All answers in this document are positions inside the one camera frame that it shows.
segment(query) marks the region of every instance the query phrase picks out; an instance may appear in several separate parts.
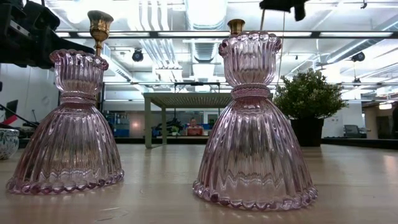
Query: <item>white ceiling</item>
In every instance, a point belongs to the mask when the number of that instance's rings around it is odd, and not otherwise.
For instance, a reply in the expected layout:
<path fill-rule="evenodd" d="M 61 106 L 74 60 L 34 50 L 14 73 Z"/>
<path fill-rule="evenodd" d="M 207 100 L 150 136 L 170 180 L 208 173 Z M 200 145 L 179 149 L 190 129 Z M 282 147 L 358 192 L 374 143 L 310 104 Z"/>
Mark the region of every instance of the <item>white ceiling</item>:
<path fill-rule="evenodd" d="M 47 7 L 56 13 L 61 19 L 62 23 L 57 31 L 81 31 L 87 32 L 90 26 L 89 20 L 86 18 L 88 10 L 99 9 L 111 14 L 116 20 L 111 24 L 111 30 L 127 31 L 131 30 L 128 20 L 134 18 L 134 10 L 132 8 L 133 0 L 112 1 L 112 0 L 82 0 L 82 1 L 45 1 Z M 140 14 L 142 14 L 142 1 L 140 0 Z M 151 0 L 149 1 L 149 23 L 150 23 L 150 9 L 152 7 Z M 187 20 L 185 15 L 185 5 L 183 0 L 164 0 L 167 1 L 167 20 L 170 30 L 187 30 Z M 228 1 L 226 9 L 225 21 L 231 19 L 243 19 L 246 21 L 244 30 L 259 30 L 261 22 L 261 10 L 258 8 L 259 1 L 249 0 L 230 0 Z M 362 0 L 312 0 L 306 3 L 306 18 L 300 22 L 294 20 L 294 13 L 285 14 L 277 11 L 266 11 L 264 30 L 282 31 L 285 25 L 285 30 L 302 30 L 302 31 L 366 31 L 366 30 L 381 30 L 378 27 L 383 22 L 398 16 L 398 0 L 389 1 L 371 1 L 368 3 L 366 9 L 360 9 L 363 5 Z M 219 13 L 220 9 L 206 8 L 202 10 L 203 16 Z M 74 18 L 81 18 L 81 22 L 76 22 Z M 228 27 L 225 25 L 223 30 L 227 31 Z M 93 46 L 94 42 L 91 38 L 87 39 L 73 39 L 75 42 Z M 282 52 L 281 75 L 292 75 L 291 71 L 297 66 L 303 64 L 306 60 L 312 59 L 317 62 L 317 55 L 330 54 L 346 44 L 353 41 L 353 39 L 285 39 L 284 48 Z M 185 80 L 192 80 L 195 78 L 192 62 L 192 46 L 186 43 L 186 40 L 172 39 L 175 56 L 178 63 L 182 67 L 182 77 Z M 142 48 L 139 39 L 108 39 L 106 44 L 112 50 L 112 58 L 122 65 L 134 77 L 146 77 L 145 82 L 156 81 L 153 61 L 144 52 L 144 60 L 141 62 L 133 62 L 131 59 L 135 48 Z M 377 71 L 378 69 L 396 63 L 398 56 L 398 40 L 389 39 L 383 40 L 380 43 L 370 46 L 363 50 L 366 59 L 363 62 L 356 62 L 355 72 L 357 75 L 367 74 Z M 215 63 L 213 74 L 209 77 L 223 77 L 224 68 L 223 61 L 220 56 L 216 56 L 212 61 Z M 308 62 L 304 67 L 309 67 L 312 62 Z M 279 71 L 279 61 L 277 62 L 277 72 Z M 333 65 L 327 65 L 324 74 L 328 76 L 332 82 L 351 82 L 354 79 L 353 62 L 341 61 Z M 117 76 L 113 73 L 107 73 L 108 76 Z M 361 79 L 362 82 L 382 82 L 387 78 L 398 77 L 398 73 L 388 71 L 380 73 L 371 78 Z"/>

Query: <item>pink glass candlestick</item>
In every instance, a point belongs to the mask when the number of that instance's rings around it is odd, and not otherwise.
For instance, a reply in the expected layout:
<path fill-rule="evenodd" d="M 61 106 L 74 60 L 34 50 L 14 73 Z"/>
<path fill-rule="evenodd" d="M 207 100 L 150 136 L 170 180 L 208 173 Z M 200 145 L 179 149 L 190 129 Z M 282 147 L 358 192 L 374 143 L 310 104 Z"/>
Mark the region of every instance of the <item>pink glass candlestick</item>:
<path fill-rule="evenodd" d="M 76 50 L 57 50 L 50 58 L 61 105 L 40 122 L 7 190 L 59 194 L 119 182 L 124 175 L 119 152 L 108 122 L 94 107 L 108 63 Z"/>
<path fill-rule="evenodd" d="M 233 101 L 207 142 L 193 192 L 243 209 L 290 210 L 318 195 L 287 118 L 267 99 L 280 39 L 267 32 L 231 35 L 219 47 Z"/>

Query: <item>wooden table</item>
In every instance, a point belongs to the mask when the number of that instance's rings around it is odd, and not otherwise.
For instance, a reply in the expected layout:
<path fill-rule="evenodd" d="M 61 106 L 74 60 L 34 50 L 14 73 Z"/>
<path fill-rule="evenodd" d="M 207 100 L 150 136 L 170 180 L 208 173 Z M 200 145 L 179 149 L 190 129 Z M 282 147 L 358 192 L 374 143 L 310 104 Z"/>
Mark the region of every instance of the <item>wooden table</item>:
<path fill-rule="evenodd" d="M 304 149 L 319 198 L 290 212 L 234 210 L 191 192 L 204 146 L 119 145 L 124 182 L 64 195 L 11 195 L 19 152 L 0 161 L 0 223 L 398 223 L 398 151 Z"/>

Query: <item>ceiling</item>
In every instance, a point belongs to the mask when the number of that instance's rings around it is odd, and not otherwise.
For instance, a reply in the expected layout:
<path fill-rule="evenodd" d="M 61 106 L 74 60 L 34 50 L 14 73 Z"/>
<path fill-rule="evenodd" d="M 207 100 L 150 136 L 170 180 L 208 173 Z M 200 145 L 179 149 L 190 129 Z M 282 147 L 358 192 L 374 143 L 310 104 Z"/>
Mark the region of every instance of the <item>ceiling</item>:
<path fill-rule="evenodd" d="M 111 24 L 111 32 L 125 31 L 150 31 L 150 30 L 197 30 L 216 29 L 219 32 L 228 31 L 226 22 L 231 19 L 243 19 L 246 21 L 244 30 L 259 30 L 261 23 L 261 10 L 258 8 L 259 1 L 249 0 L 61 0 L 45 1 L 62 23 L 57 29 L 59 34 L 66 32 L 88 32 L 90 22 L 86 16 L 87 11 L 98 9 L 115 18 Z M 300 22 L 294 19 L 294 13 L 266 11 L 264 30 L 274 32 L 288 31 L 398 31 L 398 0 L 368 1 L 365 9 L 361 9 L 363 1 L 357 0 L 312 0 L 306 3 L 306 17 Z M 361 41 L 351 39 L 284 39 L 282 52 L 277 56 L 277 72 L 274 82 L 278 80 L 278 74 L 291 77 L 297 70 L 307 68 L 321 68 L 317 62 L 324 64 L 323 74 L 332 83 L 352 82 L 354 76 L 361 77 L 363 83 L 398 82 L 398 67 L 395 63 L 398 56 L 397 39 L 378 39 L 376 43 L 365 43 L 360 50 L 366 58 L 355 64 L 348 60 L 350 56 L 339 58 L 339 61 L 326 65 L 331 55 L 339 51 L 354 47 Z M 70 40 L 94 46 L 90 36 Z M 201 46 L 211 47 L 222 39 L 108 39 L 106 45 L 111 50 L 112 58 L 117 67 L 123 68 L 134 82 L 225 82 L 224 65 L 222 58 L 213 52 L 213 60 L 210 63 L 195 60 L 199 55 Z M 172 57 L 167 55 L 168 50 L 173 51 L 171 67 L 166 70 L 158 70 L 159 61 L 152 60 L 148 46 L 159 46 L 160 54 L 169 63 Z M 143 49 L 144 59 L 141 62 L 133 62 L 134 49 Z M 114 71 L 108 71 L 104 78 L 106 82 L 125 82 L 126 79 Z M 153 88 L 152 85 L 143 85 L 145 88 L 126 87 L 122 85 L 109 87 L 108 91 L 130 91 L 140 93 L 142 91 L 174 91 L 174 86 L 160 86 Z M 353 92 L 354 86 L 347 86 L 345 91 Z M 364 86 L 356 93 L 374 94 L 379 86 Z M 209 88 L 185 88 L 184 91 L 209 91 Z"/>

